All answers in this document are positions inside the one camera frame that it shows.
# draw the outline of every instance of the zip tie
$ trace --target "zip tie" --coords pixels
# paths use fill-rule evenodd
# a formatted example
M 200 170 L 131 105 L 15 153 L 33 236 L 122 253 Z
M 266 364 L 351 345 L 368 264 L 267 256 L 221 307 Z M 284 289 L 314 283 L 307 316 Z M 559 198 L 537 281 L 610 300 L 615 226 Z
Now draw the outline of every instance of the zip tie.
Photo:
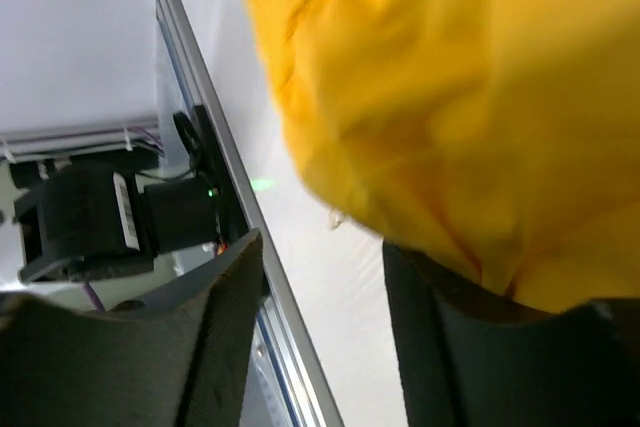
M 47 172 L 47 166 L 41 160 L 38 161 L 38 175 L 42 180 L 49 179 L 49 172 Z
M 127 149 L 127 152 L 131 152 L 133 150 L 133 146 L 131 145 L 131 138 L 129 137 L 129 129 L 127 129 L 127 126 L 124 126 L 124 142 L 125 142 L 125 149 Z
M 9 144 L 7 143 L 7 139 L 2 138 L 2 147 L 4 148 L 4 158 L 7 159 L 10 163 L 15 164 L 16 158 L 9 150 Z

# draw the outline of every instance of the green led light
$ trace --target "green led light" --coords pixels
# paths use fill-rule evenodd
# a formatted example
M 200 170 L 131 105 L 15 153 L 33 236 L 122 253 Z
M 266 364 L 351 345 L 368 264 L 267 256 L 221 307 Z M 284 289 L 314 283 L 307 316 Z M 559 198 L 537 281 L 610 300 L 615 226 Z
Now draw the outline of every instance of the green led light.
M 267 190 L 273 187 L 275 182 L 269 179 L 255 179 L 251 181 L 251 188 L 257 192 L 259 190 Z

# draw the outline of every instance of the black plastic part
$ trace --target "black plastic part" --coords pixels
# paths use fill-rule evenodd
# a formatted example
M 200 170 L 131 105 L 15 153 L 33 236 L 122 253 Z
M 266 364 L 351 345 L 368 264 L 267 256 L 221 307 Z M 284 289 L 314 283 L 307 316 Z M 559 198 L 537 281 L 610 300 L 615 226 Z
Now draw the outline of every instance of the black plastic part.
M 139 249 L 127 246 L 112 168 L 67 166 L 14 202 L 23 238 L 22 282 L 86 281 L 147 272 L 154 253 L 133 177 L 126 182 Z
M 187 114 L 176 112 L 173 114 L 173 123 L 189 157 L 192 159 L 199 158 L 202 154 L 202 143 Z
M 200 163 L 202 174 L 207 176 L 211 185 L 217 185 L 219 190 L 220 233 L 226 242 L 233 244 L 249 232 L 249 224 L 220 151 L 220 143 L 209 120 L 207 109 L 203 105 L 196 105 L 192 111 L 194 131 L 200 139 L 203 152 Z
M 31 189 L 42 182 L 37 162 L 9 164 L 9 174 L 16 189 Z
M 147 185 L 144 198 L 158 254 L 216 240 L 216 196 L 203 178 Z

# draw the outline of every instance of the white label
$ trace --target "white label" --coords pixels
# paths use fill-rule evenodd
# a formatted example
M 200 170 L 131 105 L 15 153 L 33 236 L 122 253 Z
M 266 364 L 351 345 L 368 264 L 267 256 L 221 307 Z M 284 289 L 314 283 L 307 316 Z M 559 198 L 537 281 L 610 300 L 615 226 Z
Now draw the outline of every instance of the white label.
M 138 235 L 136 234 L 136 223 L 133 220 L 131 202 L 129 201 L 127 183 L 120 174 L 113 174 L 113 185 L 116 190 L 116 200 L 118 201 L 118 211 L 120 212 L 120 222 L 122 223 L 124 243 L 130 249 L 140 250 Z

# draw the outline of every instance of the yellow fabric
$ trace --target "yellow fabric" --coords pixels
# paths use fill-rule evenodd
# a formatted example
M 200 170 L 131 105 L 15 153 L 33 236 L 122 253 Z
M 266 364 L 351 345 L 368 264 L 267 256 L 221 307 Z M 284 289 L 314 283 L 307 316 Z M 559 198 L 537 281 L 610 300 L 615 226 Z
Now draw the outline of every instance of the yellow fabric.
M 548 311 L 640 296 L 640 0 L 248 0 L 306 184 Z

